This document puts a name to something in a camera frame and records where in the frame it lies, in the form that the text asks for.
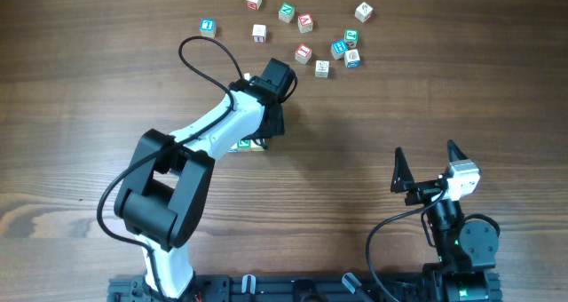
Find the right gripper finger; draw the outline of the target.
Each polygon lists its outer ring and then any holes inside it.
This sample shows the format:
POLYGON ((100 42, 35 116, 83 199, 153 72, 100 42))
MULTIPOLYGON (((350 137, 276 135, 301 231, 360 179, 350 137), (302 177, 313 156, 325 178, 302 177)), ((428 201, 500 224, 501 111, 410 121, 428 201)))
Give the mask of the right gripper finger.
POLYGON ((404 193, 413 188, 414 177, 409 169, 402 147, 397 147, 390 190, 392 193, 404 193))
POLYGON ((450 162, 457 162, 462 160, 468 160, 469 158, 458 148, 456 143, 449 139, 447 141, 447 152, 450 162))

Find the yellow sided white block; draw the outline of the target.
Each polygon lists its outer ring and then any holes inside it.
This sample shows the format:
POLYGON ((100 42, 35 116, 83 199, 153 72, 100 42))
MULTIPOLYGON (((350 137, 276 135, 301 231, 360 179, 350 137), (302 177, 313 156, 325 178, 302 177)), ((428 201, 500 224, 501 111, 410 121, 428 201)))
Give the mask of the yellow sided white block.
POLYGON ((264 151, 264 143, 258 140, 251 140, 250 141, 250 149, 252 152, 263 152, 264 151))

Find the red sided block green N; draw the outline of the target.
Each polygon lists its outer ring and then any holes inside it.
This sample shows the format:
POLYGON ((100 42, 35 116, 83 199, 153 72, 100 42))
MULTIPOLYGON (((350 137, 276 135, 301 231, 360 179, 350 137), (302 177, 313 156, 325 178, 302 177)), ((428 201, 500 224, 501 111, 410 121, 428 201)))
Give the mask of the red sided block green N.
POLYGON ((239 152, 250 152, 251 141, 249 139, 241 139, 237 142, 237 150, 239 152))

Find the blue sided white block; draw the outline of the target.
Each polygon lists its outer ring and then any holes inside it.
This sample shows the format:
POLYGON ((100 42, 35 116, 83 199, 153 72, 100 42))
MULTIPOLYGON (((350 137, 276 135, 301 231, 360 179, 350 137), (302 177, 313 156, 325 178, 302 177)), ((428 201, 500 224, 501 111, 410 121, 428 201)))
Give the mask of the blue sided white block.
POLYGON ((228 153, 237 153, 238 152, 238 145, 234 144, 231 146, 231 148, 228 150, 228 153))

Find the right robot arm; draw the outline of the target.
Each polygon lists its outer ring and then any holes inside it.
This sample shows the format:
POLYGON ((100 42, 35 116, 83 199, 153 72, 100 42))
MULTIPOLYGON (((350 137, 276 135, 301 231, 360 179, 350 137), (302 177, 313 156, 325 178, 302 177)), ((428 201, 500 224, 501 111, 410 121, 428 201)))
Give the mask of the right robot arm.
POLYGON ((403 150, 395 150, 391 192, 405 193, 407 206, 421 205, 421 223, 437 263, 424 265, 416 295, 424 301, 501 301, 496 267, 501 230, 483 214, 466 216, 460 200, 471 195, 480 169, 453 141, 447 142, 449 163, 436 179, 417 182, 403 150))

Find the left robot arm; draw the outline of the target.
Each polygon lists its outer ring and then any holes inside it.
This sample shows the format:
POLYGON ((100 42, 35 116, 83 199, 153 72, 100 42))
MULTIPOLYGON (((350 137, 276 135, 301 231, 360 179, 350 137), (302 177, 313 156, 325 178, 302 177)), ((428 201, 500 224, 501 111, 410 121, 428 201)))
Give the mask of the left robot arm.
POLYGON ((282 104, 296 88, 292 68, 276 59, 260 76, 230 83, 222 101, 183 129, 147 131, 138 141, 114 201, 114 213, 143 245, 146 274, 129 292, 112 281, 112 301, 189 301, 199 295, 188 240, 204 211, 214 166, 244 139, 283 134, 282 104))

